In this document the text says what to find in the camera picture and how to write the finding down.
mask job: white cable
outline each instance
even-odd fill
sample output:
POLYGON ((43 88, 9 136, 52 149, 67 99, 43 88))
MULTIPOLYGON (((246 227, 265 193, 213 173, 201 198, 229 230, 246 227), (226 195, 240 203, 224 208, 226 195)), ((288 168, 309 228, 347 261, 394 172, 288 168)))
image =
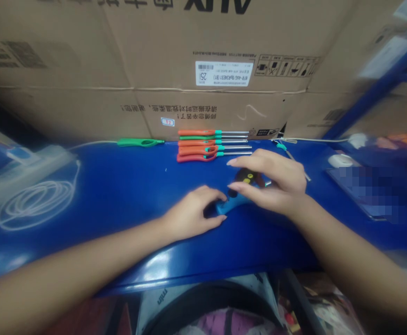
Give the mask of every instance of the white cable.
POLYGON ((73 149, 77 149, 79 147, 85 147, 87 145, 90 144, 98 144, 98 143, 117 143, 117 141, 95 141, 95 142, 88 142, 88 143, 83 143, 83 144, 79 144, 77 146, 71 147, 68 150, 73 150, 73 149))
POLYGON ((347 140, 349 140, 349 138, 342 139, 342 140, 317 140, 317 139, 303 139, 303 138, 298 138, 298 137, 283 137, 283 138, 281 138, 281 140, 283 140, 283 141, 286 141, 286 140, 313 141, 313 142, 346 142, 347 140))
POLYGON ((76 161, 76 174, 73 182, 43 181, 13 195, 0 206, 0 227, 4 230, 23 230, 35 227, 58 215, 72 202, 76 190, 81 162, 76 161), (6 224, 18 218, 38 217, 48 214, 43 219, 20 227, 6 224))

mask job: cardboard box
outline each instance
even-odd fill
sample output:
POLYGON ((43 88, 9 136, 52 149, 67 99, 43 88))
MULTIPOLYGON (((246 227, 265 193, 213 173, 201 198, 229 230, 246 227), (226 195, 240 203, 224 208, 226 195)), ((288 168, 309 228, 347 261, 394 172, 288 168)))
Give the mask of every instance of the cardboard box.
POLYGON ((388 136, 407 133, 407 97, 390 95, 358 120, 345 135, 388 136))
POLYGON ((300 95, 137 92, 151 133, 168 140, 177 140, 179 129, 248 130, 251 139, 276 137, 300 95))
POLYGON ((98 6, 66 0, 2 0, 0 86, 130 84, 105 11, 98 6))
POLYGON ((304 90, 353 3, 0 1, 0 86, 304 90))
POLYGON ((0 103, 63 143, 181 127, 271 138, 356 3, 3 1, 0 103))
POLYGON ((135 87, 294 92, 306 89, 353 3, 174 0, 105 11, 135 87), (218 63, 250 63, 250 81, 211 85, 217 73, 197 71, 196 62, 214 70, 218 63), (210 77, 205 85, 199 84, 202 73, 210 77))
MULTIPOLYGON (((309 83, 310 92, 365 92, 407 51, 407 0, 361 1, 309 83)), ((396 89, 407 94, 407 86, 396 89)))
POLYGON ((0 88, 0 104, 61 144, 150 138, 132 90, 0 88))
POLYGON ((248 130, 275 137, 299 94, 0 88, 0 103, 50 139, 69 144, 122 137, 177 140, 180 128, 248 130))
POLYGON ((287 121, 285 137, 322 138, 359 97, 360 94, 304 93, 287 121))

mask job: finger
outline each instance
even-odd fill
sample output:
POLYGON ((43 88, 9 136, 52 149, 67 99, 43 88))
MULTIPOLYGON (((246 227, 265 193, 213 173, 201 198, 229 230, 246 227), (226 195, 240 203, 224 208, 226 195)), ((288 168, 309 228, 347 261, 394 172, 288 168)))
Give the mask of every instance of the finger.
POLYGON ((217 199, 227 201, 227 196, 214 188, 208 188, 207 190, 201 191, 199 196, 204 206, 207 206, 210 202, 217 199))
POLYGON ((284 165, 280 164, 276 159, 264 157, 262 155, 237 157, 228 161, 227 165, 238 168, 248 168, 255 172, 261 172, 275 181, 279 181, 280 176, 285 174, 284 165))
POLYGON ((245 182, 242 181, 234 182, 228 185, 228 187, 234 191, 239 192, 246 198, 249 198, 258 206, 264 207, 266 202, 268 201, 267 195, 265 195, 262 190, 252 185, 249 185, 245 182))
POLYGON ((254 153, 251 154, 252 156, 261 156, 261 157, 267 157, 270 158, 276 162, 280 163, 290 163, 293 162, 291 159, 284 157, 280 154, 277 154, 276 152, 270 151, 270 150, 264 150, 264 149, 256 149, 254 153))
POLYGON ((226 215, 219 215, 215 218, 209 218, 204 221, 204 225, 208 228, 208 230, 219 227, 222 223, 227 218, 226 215))

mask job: metal shelf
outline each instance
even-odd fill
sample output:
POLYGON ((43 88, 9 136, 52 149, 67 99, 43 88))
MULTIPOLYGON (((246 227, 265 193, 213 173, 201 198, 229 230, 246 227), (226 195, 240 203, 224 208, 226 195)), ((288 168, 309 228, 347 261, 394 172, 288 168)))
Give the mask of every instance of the metal shelf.
POLYGON ((407 82, 407 53, 363 94, 355 105, 327 131, 323 139, 338 139, 358 119, 368 113, 378 101, 403 82, 407 82))

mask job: blue table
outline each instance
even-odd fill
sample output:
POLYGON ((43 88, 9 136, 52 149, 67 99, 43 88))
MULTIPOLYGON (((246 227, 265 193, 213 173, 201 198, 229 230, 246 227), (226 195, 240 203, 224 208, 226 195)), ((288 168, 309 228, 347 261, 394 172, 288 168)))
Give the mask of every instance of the blue table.
MULTIPOLYGON (((284 154, 270 141, 251 144, 254 149, 284 154)), ((380 249, 407 249, 407 222, 393 225, 368 219, 326 174, 333 149, 302 141, 286 145, 312 178, 307 193, 326 210, 380 249)), ((226 166, 230 157, 178 164, 175 143, 151 148, 98 144, 77 153, 82 167, 74 200, 64 212, 34 228, 15 232, 0 228, 0 275, 61 249, 157 218, 203 184, 225 192, 237 171, 226 166)), ((71 181, 75 171, 76 165, 71 163, 49 180, 71 181)), ((286 218, 245 205, 230 212, 221 227, 147 257, 101 294, 316 265, 311 249, 286 218)))

